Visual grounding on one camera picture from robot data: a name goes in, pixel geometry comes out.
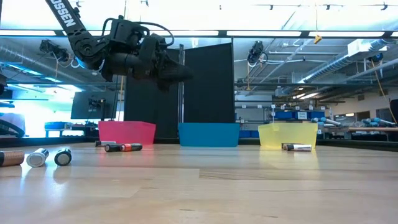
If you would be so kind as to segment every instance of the black partition panel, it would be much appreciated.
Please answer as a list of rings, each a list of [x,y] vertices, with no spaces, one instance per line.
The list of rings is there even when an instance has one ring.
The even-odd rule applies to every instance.
[[[167,52],[178,61],[178,50]],[[124,120],[156,124],[155,138],[177,138],[177,93],[178,85],[163,93],[152,81],[127,78]]]
[[[188,49],[185,65],[194,77],[184,84],[184,122],[234,123],[232,44]]]

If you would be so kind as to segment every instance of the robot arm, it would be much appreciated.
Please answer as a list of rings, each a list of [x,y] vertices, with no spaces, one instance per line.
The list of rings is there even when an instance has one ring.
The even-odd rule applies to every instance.
[[[149,22],[131,22],[119,16],[109,18],[110,35],[93,37],[80,20],[78,8],[72,8],[68,0],[46,0],[62,29],[67,33],[71,48],[79,64],[90,70],[99,70],[105,80],[113,75],[131,76],[135,79],[151,79],[161,90],[168,90],[173,83],[192,77],[191,71],[174,62],[166,54],[165,38],[149,35],[149,29],[141,24],[158,26]]]

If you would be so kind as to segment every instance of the yellow bin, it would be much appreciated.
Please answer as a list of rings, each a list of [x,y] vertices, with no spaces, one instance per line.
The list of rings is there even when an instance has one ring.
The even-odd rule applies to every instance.
[[[272,123],[259,126],[260,143],[266,149],[282,149],[282,143],[310,144],[315,149],[317,123]]]

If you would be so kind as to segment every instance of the blue storage bin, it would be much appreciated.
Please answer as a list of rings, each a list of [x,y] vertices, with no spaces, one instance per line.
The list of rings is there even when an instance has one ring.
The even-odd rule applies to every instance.
[[[292,119],[293,112],[291,111],[276,111],[275,119]]]
[[[236,147],[239,140],[237,123],[180,123],[181,146]]]
[[[260,137],[259,131],[251,131],[251,137],[252,138],[259,138]]]
[[[251,131],[248,130],[240,130],[239,132],[239,138],[250,138],[251,137]]]
[[[324,111],[311,111],[311,112],[308,112],[308,116],[309,116],[309,119],[323,118],[323,117],[325,117],[325,112]]]

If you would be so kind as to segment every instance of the battery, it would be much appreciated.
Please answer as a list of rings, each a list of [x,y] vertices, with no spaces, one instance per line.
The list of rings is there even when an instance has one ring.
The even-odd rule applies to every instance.
[[[70,163],[71,160],[72,160],[72,154],[70,153],[70,150],[67,148],[60,149],[54,157],[54,162],[58,166],[66,166]]]
[[[45,163],[45,160],[48,158],[48,156],[49,156],[49,151],[40,148],[32,152],[29,156],[27,156],[26,162],[31,167],[40,167]]]
[[[123,144],[121,147],[122,152],[140,151],[142,149],[142,144]]]
[[[116,144],[116,141],[95,141],[95,147],[105,146],[107,144]]]
[[[122,148],[121,144],[107,144],[105,146],[105,151],[106,152],[120,152]]]
[[[312,150],[311,145],[304,145],[304,144],[287,144],[284,146],[285,150],[288,151],[307,151],[310,152]]]
[[[24,151],[0,151],[0,167],[18,166],[25,160]]]

